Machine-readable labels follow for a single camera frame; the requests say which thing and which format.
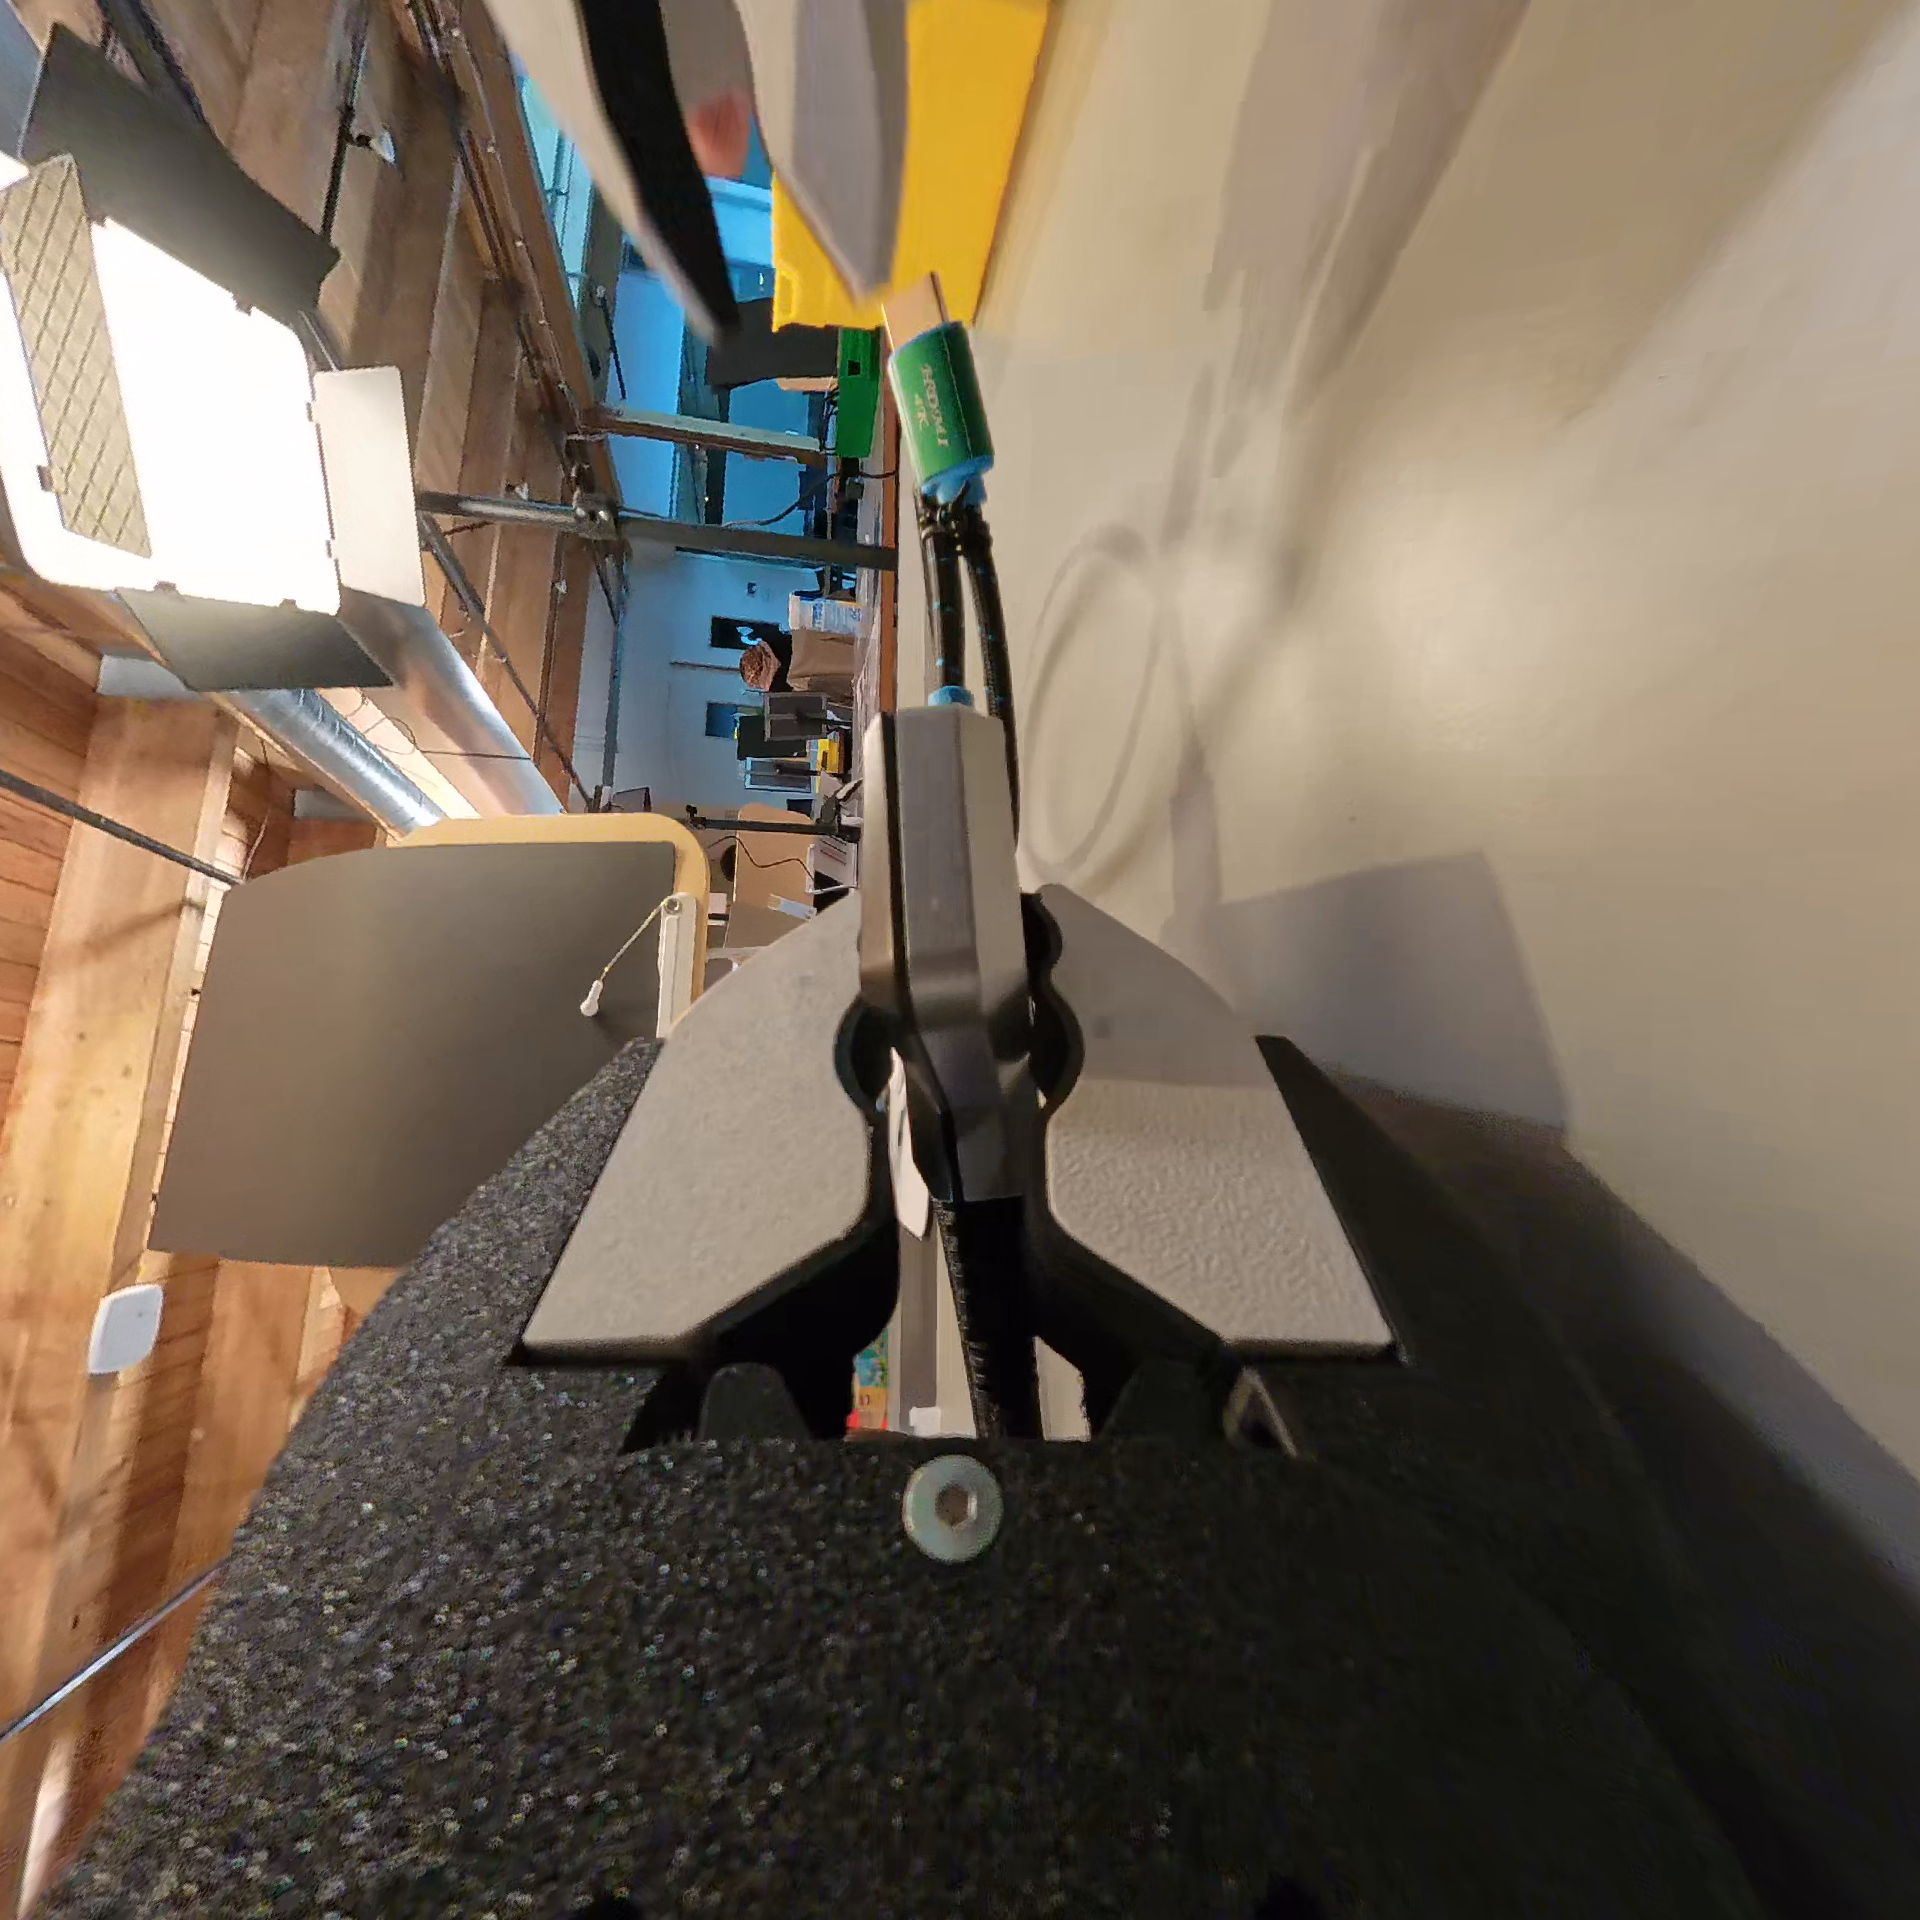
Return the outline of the smooth silver ventilation duct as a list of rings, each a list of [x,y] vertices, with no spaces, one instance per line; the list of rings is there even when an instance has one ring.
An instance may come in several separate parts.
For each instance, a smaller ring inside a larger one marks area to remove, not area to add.
[[[341,622],[386,681],[373,701],[400,722],[476,811],[563,813],[563,798],[494,707],[482,681],[420,606],[344,589]]]

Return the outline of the studio light panel black flaps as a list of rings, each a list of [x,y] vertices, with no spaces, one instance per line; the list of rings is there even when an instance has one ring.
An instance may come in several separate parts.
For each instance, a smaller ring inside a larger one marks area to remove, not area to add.
[[[57,27],[3,194],[5,565],[192,691],[390,688],[433,638],[396,369],[314,370],[337,254]]]

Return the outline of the yellow plastic bin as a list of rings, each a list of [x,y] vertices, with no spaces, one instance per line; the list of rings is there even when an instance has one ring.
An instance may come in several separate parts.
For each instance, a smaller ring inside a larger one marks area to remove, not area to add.
[[[908,4],[904,209],[888,294],[937,274],[946,315],[976,321],[1048,33],[1048,3]],[[776,328],[882,322],[882,294],[850,292],[780,176],[773,257]]]

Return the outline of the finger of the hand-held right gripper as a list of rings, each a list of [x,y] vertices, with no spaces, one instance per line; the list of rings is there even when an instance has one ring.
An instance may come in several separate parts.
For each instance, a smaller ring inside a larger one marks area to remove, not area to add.
[[[739,328],[710,179],[752,145],[752,57],[731,3],[492,3],[499,35],[619,228],[709,344]]]
[[[676,3],[676,93],[693,158],[739,176],[758,132],[776,179],[852,298],[896,266],[908,4]]]

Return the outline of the black metal stand bar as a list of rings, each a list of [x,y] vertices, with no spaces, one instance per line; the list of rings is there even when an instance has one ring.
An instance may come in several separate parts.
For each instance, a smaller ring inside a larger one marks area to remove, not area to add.
[[[587,451],[602,451],[605,442],[635,438],[672,449],[705,449],[736,453],[763,465],[797,465],[809,470],[827,470],[827,451],[802,435],[787,435],[773,427],[734,425],[700,416],[667,416],[633,412],[628,408],[594,404],[585,412],[585,433],[576,435]],[[899,571],[899,552],[892,545],[837,542],[808,534],[782,534],[771,524],[705,524],[638,513],[617,505],[610,496],[580,494],[573,502],[540,501],[531,496],[480,496],[460,492],[419,490],[420,515],[473,518],[505,526],[536,526],[598,545],[657,545],[680,554],[739,561],[778,561],[808,568]]]

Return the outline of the silver spiral duct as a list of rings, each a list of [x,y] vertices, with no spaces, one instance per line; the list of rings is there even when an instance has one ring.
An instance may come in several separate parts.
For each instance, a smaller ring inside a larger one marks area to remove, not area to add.
[[[246,722],[310,774],[390,833],[419,833],[445,821],[434,802],[384,753],[347,724],[310,688],[246,688],[216,693],[213,701]]]

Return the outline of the black braided cable green plugs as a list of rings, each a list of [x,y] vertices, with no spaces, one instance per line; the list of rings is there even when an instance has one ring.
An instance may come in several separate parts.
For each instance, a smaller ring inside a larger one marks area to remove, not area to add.
[[[928,624],[928,707],[973,708],[966,678],[966,571],[954,507],[918,496],[918,554]]]
[[[882,306],[882,324],[904,459],[916,501],[926,494],[950,505],[964,545],[966,636],[976,638],[986,708],[1000,722],[1010,796],[1019,802],[1016,677],[986,515],[995,446],[970,331],[949,313],[937,273],[899,289]]]

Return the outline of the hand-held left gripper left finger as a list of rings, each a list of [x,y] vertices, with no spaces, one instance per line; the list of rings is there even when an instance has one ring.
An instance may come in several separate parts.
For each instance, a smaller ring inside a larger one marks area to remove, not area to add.
[[[899,1296],[884,1045],[854,898],[700,996],[661,1043],[524,1332],[532,1360],[773,1368],[850,1411]]]

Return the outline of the grey metal port hub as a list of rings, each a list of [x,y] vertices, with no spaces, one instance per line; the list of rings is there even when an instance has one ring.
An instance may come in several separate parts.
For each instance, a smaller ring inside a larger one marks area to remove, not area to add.
[[[932,1195],[1012,1204],[1040,1100],[1003,726],[962,705],[888,712],[867,777],[862,998],[901,1061]]]

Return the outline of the wooden-edged black board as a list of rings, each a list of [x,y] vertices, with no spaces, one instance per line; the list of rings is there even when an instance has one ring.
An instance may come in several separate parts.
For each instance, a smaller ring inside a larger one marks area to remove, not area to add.
[[[404,1266],[702,985],[709,856],[652,811],[448,821],[222,906],[158,1254]]]

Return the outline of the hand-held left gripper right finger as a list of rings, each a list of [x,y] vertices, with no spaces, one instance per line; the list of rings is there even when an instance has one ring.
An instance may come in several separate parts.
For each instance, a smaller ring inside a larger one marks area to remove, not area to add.
[[[1149,1360],[1373,1360],[1393,1329],[1252,1026],[1064,885],[1048,930],[1040,1338],[1115,1403]]]

